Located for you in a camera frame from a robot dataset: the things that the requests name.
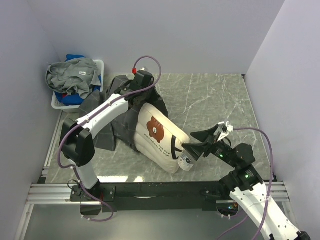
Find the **cream bear print pillow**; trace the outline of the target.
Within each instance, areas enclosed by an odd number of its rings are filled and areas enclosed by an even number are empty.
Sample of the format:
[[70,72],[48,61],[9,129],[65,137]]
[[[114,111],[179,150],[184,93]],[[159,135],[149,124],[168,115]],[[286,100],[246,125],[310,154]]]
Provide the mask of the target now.
[[190,137],[155,106],[145,103],[139,112],[134,134],[136,149],[169,174],[194,166],[184,152]]

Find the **dark grey checked pillowcase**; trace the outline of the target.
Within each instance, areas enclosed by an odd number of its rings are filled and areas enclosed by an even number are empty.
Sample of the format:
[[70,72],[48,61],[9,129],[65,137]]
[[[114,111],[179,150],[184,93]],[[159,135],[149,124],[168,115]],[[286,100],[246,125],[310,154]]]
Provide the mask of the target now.
[[[108,79],[107,89],[103,92],[95,90],[83,101],[78,109],[79,116],[84,117],[102,105],[118,87],[128,80],[129,78],[126,75],[118,75],[114,79]],[[141,104],[129,109],[129,111],[118,116],[111,123],[105,126],[93,140],[94,146],[98,149],[114,151],[116,149],[117,140],[121,140],[134,151],[137,151],[134,143],[134,135],[140,110],[145,103],[146,102],[143,101]]]

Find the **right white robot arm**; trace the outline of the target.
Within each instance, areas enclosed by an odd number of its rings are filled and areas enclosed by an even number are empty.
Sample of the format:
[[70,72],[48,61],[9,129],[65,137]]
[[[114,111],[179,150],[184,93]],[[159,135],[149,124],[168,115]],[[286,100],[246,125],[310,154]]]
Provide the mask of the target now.
[[230,146],[228,135],[234,127],[220,122],[214,127],[192,132],[190,135],[198,143],[184,143],[182,147],[187,156],[197,161],[200,157],[214,155],[233,168],[228,175],[219,180],[219,187],[213,195],[235,201],[257,226],[258,235],[265,240],[308,240],[310,236],[300,231],[282,212],[271,196],[272,184],[266,184],[253,163],[256,161],[253,148],[246,143]]

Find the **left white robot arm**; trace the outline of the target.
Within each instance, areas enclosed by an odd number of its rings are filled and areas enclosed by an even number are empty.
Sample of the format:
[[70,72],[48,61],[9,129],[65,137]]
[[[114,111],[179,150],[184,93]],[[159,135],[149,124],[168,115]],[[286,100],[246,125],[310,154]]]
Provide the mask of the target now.
[[134,78],[120,85],[100,106],[76,121],[62,125],[59,150],[70,162],[66,168],[75,172],[88,201],[102,198],[100,181],[91,160],[95,155],[94,139],[114,119],[147,100],[155,86],[153,75],[145,70],[132,70]]

